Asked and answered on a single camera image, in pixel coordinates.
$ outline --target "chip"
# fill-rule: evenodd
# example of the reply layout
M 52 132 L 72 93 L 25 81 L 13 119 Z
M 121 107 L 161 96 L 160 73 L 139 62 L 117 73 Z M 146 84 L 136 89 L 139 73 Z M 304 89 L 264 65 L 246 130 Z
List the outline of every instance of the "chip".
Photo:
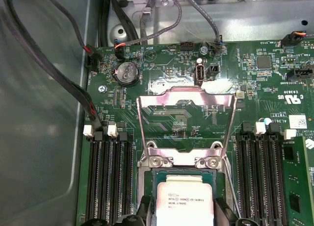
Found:
M 296 212 L 300 213 L 301 209 L 300 209 L 300 198 L 299 198 L 299 196 L 291 193 L 289 195 L 289 201 L 290 201 L 290 208 L 292 210 L 295 210 Z
M 262 56 L 257 58 L 257 68 L 258 69 L 269 69 L 271 68 L 270 57 Z
M 167 175 L 167 181 L 157 187 L 156 217 L 157 226 L 195 225 L 196 221 L 213 226 L 212 187 L 201 176 Z
M 285 160 L 294 160 L 293 147 L 284 147 Z
M 236 97 L 237 97 L 239 100 L 245 99 L 245 92 L 244 92 L 244 91 L 237 91 L 237 92 L 236 92 Z

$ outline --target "label sticker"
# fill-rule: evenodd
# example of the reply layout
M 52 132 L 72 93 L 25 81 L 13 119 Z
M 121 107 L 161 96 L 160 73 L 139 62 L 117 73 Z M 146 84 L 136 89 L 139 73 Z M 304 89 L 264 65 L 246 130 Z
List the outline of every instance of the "label sticker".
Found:
M 312 149 L 314 148 L 314 141 L 312 139 L 307 139 L 305 141 L 305 146 L 308 148 L 308 149 Z
M 307 129 L 305 115 L 289 115 L 290 129 Z

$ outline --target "ram slot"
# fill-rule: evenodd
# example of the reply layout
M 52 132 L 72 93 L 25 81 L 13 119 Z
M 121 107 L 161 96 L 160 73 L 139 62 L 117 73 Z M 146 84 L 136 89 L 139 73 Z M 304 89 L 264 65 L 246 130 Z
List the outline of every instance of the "ram slot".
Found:
M 124 143 L 123 157 L 122 215 L 127 215 L 131 214 L 132 201 L 133 149 L 131 143 Z
M 101 158 L 100 158 L 100 181 L 99 181 L 99 207 L 98 218 L 106 220 L 107 216 L 107 198 L 108 198 L 108 186 L 109 186 L 109 157 L 110 148 L 108 142 L 103 142 Z
M 246 195 L 246 218 L 252 218 L 252 192 L 251 192 L 251 186 L 252 186 L 252 178 L 251 178 L 251 160 L 250 160 L 250 143 L 251 141 L 244 142 L 243 148 L 243 154 L 244 154 L 244 161 L 243 161 L 243 174 L 244 174 L 244 180 L 245 180 L 245 195 Z
M 274 219 L 274 212 L 273 212 L 273 199 L 271 194 L 271 177 L 272 172 L 270 168 L 271 158 L 270 158 L 270 151 L 269 151 L 269 142 L 262 141 L 262 156 L 264 160 L 264 187 L 265 187 L 265 201 L 266 201 L 266 212 L 267 212 L 267 221 L 270 225 L 273 225 Z
M 250 164 L 247 149 L 247 142 L 239 141 L 237 147 L 237 157 L 239 166 L 239 199 L 241 213 L 244 218 L 251 217 L 251 202 L 250 202 Z
M 273 217 L 274 226 L 279 226 L 281 218 L 280 209 L 280 191 L 279 191 L 279 179 L 278 179 L 278 163 L 276 159 L 276 147 L 274 142 L 268 143 L 269 153 L 269 172 L 270 172 L 270 187 L 273 202 Z
M 95 218 L 95 206 L 97 203 L 97 164 L 98 164 L 99 147 L 97 142 L 91 143 L 90 159 L 89 159 L 89 174 L 87 184 L 87 204 L 86 204 L 86 219 Z
M 279 200 L 279 215 L 281 218 L 281 225 L 288 225 L 288 215 L 287 215 L 287 205 L 286 205 L 286 193 L 285 193 L 285 184 L 284 184 L 284 175 L 283 175 L 283 164 L 282 164 L 282 148 L 279 141 L 274 142 L 274 151 L 275 151 L 275 163 L 277 168 L 277 185 L 278 185 L 278 200 Z
M 236 169 L 237 169 L 237 181 L 238 181 L 238 195 L 239 195 L 239 207 L 241 215 L 246 215 L 245 208 L 245 191 L 244 191 L 244 175 L 243 175 L 243 154 L 242 143 L 244 141 L 238 141 L 236 147 Z
M 261 146 L 260 141 L 254 143 L 254 151 L 252 154 L 252 162 L 255 162 L 256 165 L 256 180 L 257 185 L 254 188 L 256 191 L 258 199 L 256 202 L 256 207 L 258 208 L 259 216 L 256 216 L 256 221 L 260 223 L 261 226 L 266 224 L 266 212 L 264 204 L 264 175 L 263 175 L 263 161 L 261 157 Z
M 255 152 L 255 141 L 248 142 L 248 152 L 250 155 L 250 171 L 251 171 L 251 191 L 252 191 L 252 208 L 253 216 L 256 221 L 260 220 L 260 209 L 259 209 L 259 178 L 257 168 L 259 166 L 259 158 L 256 157 Z
M 121 193 L 121 157 L 122 149 L 119 142 L 111 142 L 112 169 L 110 188 L 110 214 L 109 225 L 116 223 L 120 214 L 120 193 Z

